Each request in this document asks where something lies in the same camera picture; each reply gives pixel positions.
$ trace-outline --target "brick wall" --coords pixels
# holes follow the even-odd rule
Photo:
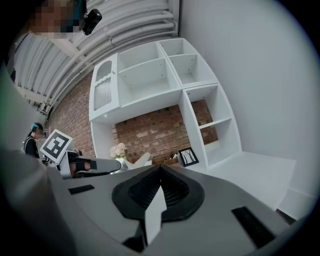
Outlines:
[[[60,102],[45,127],[58,129],[74,139],[74,147],[86,157],[95,157],[89,122],[89,94],[92,72]]]
[[[204,100],[192,103],[200,125],[212,122],[209,109]],[[172,150],[190,147],[190,141],[178,105],[166,107],[129,120],[117,123],[113,128],[114,142],[125,143],[126,158],[134,163],[144,153],[151,157],[169,154]],[[201,129],[205,144],[218,140],[213,127]]]
[[[74,147],[86,157],[95,157],[89,122],[89,94],[92,73],[80,81],[60,102],[45,127],[67,134]],[[192,102],[199,125],[212,122],[204,100]],[[218,140],[213,127],[201,129],[205,144]],[[134,163],[145,152],[152,157],[168,154],[171,148],[182,150],[190,141],[178,105],[163,108],[117,123],[113,127],[114,142],[127,146],[126,157]]]

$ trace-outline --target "picture frame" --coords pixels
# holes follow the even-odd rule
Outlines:
[[[192,166],[199,163],[199,160],[191,147],[179,150],[179,154],[183,167]]]

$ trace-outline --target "black rectangle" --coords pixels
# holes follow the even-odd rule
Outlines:
[[[68,190],[71,195],[74,195],[74,194],[79,194],[79,193],[86,192],[89,190],[93,190],[94,188],[95,187],[92,185],[84,185],[84,186],[77,186],[77,187],[69,188]]]
[[[257,248],[265,246],[275,238],[247,207],[236,208],[231,211]]]

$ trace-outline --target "white ceiling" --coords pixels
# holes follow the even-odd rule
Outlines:
[[[111,54],[178,33],[179,0],[88,0],[87,8],[88,12],[98,9],[102,14],[91,35],[78,32],[69,39],[57,40],[27,34],[16,44],[15,84],[30,104],[43,113],[50,110],[52,97],[61,100],[77,81]],[[174,14],[173,18],[165,18],[170,14],[164,11]],[[112,36],[99,40],[108,32]],[[128,32],[135,35],[128,37]],[[95,40],[99,41],[87,49]]]

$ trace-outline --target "white chair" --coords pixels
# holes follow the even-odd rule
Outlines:
[[[150,157],[150,153],[145,153],[135,163],[130,163],[126,159],[124,159],[124,162],[125,162],[126,166],[128,167],[128,169],[132,170],[132,169],[137,169],[137,168],[145,166],[146,162],[149,160],[149,157]]]

